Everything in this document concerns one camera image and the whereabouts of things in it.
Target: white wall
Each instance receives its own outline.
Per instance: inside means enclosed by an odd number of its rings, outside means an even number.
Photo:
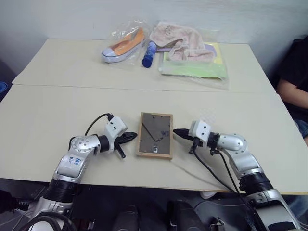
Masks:
[[[46,38],[106,38],[128,16],[218,29],[250,44],[268,76],[308,34],[307,0],[0,0],[0,59],[18,74]]]

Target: person's arm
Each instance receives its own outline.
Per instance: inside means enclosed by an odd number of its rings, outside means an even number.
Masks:
[[[277,93],[283,101],[308,109],[308,92],[298,89],[296,85],[280,79],[277,86]]]

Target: wooden frame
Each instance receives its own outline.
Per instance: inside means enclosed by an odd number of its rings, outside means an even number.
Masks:
[[[172,143],[173,143],[173,115],[172,114],[161,114],[161,113],[149,113],[152,115],[156,115],[156,116],[168,116],[170,117],[170,130],[169,130],[169,134],[170,134],[170,150],[169,150],[169,154],[160,154],[160,153],[144,153],[144,152],[140,152],[139,148],[140,148],[140,140],[141,140],[141,130],[142,130],[142,120],[143,120],[143,114],[145,114],[146,112],[141,112],[141,119],[140,119],[140,123],[139,123],[139,136],[138,136],[138,142],[137,142],[137,155],[138,156],[144,156],[144,157],[149,157],[149,158],[161,158],[161,159],[169,159],[171,160],[173,157],[173,153],[172,153]]]

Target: pink towel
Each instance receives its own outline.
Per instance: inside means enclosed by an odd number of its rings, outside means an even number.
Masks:
[[[150,40],[159,47],[170,47],[170,60],[193,60],[211,62],[215,58],[206,50],[202,36],[193,28],[160,22],[150,34]]]

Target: plastic bag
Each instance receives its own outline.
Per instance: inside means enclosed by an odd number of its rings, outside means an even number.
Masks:
[[[129,20],[111,32],[100,47],[102,61],[119,67],[134,66],[148,42],[149,25],[143,20]]]
[[[168,58],[168,52],[163,52],[160,57],[159,71],[162,75],[228,90],[229,78],[227,68],[224,64],[219,44],[216,43],[218,31],[200,29],[197,29],[197,31],[202,36],[205,49],[214,53],[214,59],[211,62],[173,61]]]

